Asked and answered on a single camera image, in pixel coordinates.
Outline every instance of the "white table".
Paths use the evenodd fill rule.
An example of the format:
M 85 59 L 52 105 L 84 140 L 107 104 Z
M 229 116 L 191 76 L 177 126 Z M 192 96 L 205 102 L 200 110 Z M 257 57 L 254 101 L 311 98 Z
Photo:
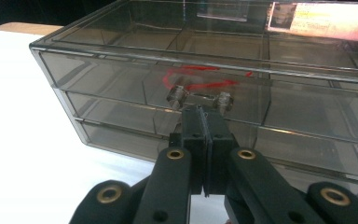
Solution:
M 0 223 L 68 223 L 89 190 L 135 184 L 153 163 L 83 145 L 30 50 L 0 31 Z M 223 197 L 192 197 L 191 223 L 223 224 Z

